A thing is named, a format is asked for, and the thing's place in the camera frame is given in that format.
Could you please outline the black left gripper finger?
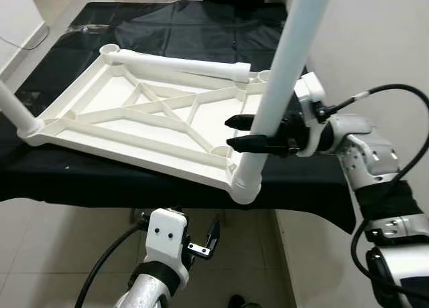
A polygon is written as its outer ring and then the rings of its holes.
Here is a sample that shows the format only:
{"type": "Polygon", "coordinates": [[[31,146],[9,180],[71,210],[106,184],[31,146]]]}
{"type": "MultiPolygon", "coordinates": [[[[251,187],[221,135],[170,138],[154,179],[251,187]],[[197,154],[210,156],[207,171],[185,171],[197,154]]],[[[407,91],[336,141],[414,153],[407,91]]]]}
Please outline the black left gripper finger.
{"type": "Polygon", "coordinates": [[[214,217],[206,235],[205,256],[212,256],[221,238],[221,220],[214,217]]]}

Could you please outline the white plastic children table top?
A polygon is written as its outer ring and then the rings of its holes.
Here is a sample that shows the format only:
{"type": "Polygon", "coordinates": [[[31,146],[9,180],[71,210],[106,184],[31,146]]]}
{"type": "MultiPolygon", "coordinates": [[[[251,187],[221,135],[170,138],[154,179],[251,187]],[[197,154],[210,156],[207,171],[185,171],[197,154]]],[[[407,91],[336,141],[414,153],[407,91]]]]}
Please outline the white plastic children table top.
{"type": "Polygon", "coordinates": [[[234,115],[256,113],[270,71],[251,70],[234,82],[147,66],[111,62],[119,51],[99,48],[90,66],[36,118],[42,131],[28,145],[58,145],[230,191],[240,152],[227,139],[234,115]]]}

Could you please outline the black right robot foot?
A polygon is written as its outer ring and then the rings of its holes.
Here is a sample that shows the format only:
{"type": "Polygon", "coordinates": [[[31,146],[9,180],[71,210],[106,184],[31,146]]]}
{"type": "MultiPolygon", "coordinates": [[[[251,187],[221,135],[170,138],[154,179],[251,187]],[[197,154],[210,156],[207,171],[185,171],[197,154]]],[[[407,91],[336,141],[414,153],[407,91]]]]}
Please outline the black right robot foot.
{"type": "Polygon", "coordinates": [[[263,306],[250,302],[241,295],[232,295],[228,299],[227,308],[263,308],[263,306]]]}

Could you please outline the black tablecloth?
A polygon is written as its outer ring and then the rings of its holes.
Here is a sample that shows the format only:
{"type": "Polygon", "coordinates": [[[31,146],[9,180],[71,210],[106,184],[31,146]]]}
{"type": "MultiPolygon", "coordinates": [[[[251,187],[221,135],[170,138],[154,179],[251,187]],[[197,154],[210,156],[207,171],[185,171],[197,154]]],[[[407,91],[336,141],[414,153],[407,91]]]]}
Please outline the black tablecloth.
{"type": "MultiPolygon", "coordinates": [[[[282,4],[251,9],[180,0],[172,4],[90,2],[15,95],[40,114],[98,55],[115,43],[139,53],[178,59],[271,66],[287,11],[282,4]]],[[[31,147],[0,113],[0,202],[13,198],[90,208],[239,209],[223,189],[53,145],[31,147]]],[[[249,209],[316,214],[347,234],[356,219],[351,191],[331,156],[271,156],[249,209]]]]}

